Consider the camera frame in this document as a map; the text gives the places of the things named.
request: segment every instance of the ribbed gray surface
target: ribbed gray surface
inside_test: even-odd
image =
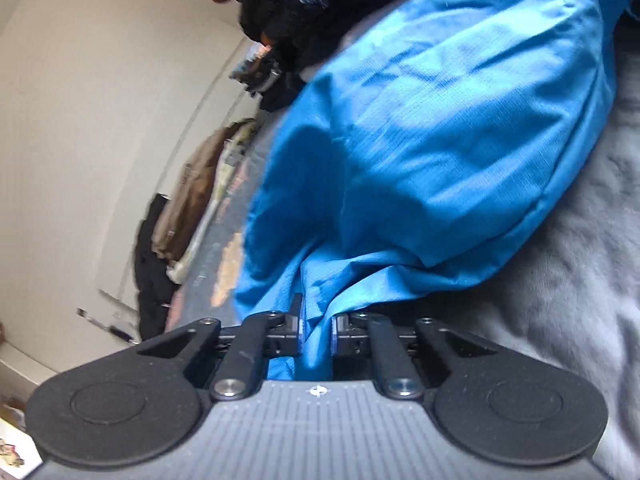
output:
[[[33,480],[602,480],[587,461],[553,471],[501,468],[452,446],[413,402],[369,381],[267,381],[251,399],[217,404],[185,444],[114,472],[49,463]]]

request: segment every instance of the silver bolt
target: silver bolt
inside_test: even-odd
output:
[[[214,391],[224,397],[235,397],[244,392],[245,384],[238,379],[222,379],[214,386]]]
[[[401,397],[413,395],[418,388],[418,384],[413,379],[394,379],[389,383],[389,391]]]

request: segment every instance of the blue fabric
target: blue fabric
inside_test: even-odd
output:
[[[331,316],[470,287],[513,256],[605,125],[628,2],[410,0],[317,74],[278,133],[236,289],[242,318],[304,293],[304,353],[272,378],[330,376]]]

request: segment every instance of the gray fabric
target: gray fabric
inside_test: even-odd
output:
[[[595,462],[640,478],[640,30],[618,31],[618,97],[574,186],[497,276],[421,306],[509,348],[571,369],[604,394],[609,424]],[[206,235],[186,284],[180,322],[235,321],[232,294],[210,306],[223,248],[242,229],[274,135],[265,126],[248,173]]]

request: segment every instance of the gray blanket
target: gray blanket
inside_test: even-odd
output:
[[[431,315],[568,368],[604,394],[609,423],[596,463],[640,478],[640,30],[619,27],[618,97],[574,186],[533,238],[485,284],[434,295]],[[207,232],[184,286],[180,323],[234,322],[239,233],[264,168],[265,128],[225,212]]]

